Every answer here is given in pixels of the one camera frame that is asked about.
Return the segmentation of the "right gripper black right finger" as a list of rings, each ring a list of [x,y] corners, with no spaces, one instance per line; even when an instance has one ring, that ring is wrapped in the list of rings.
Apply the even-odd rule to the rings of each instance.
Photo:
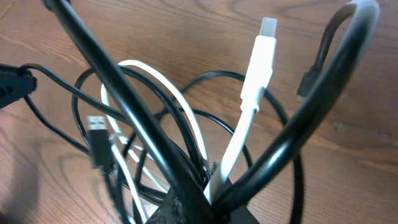
[[[224,224],[260,224],[255,216],[243,205],[230,215],[223,217],[220,223]]]

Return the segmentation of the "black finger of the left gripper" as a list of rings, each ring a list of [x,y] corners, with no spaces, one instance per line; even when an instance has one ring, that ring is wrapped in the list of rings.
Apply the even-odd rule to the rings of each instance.
[[[37,79],[21,67],[1,64],[1,108],[31,94],[37,88]]]

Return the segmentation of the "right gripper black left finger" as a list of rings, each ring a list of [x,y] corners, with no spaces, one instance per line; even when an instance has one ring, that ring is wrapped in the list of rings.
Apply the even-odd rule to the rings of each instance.
[[[146,224],[169,224],[169,223],[199,223],[199,215],[187,207],[190,199],[190,188],[171,187],[166,193],[163,202],[158,209],[146,221]]]

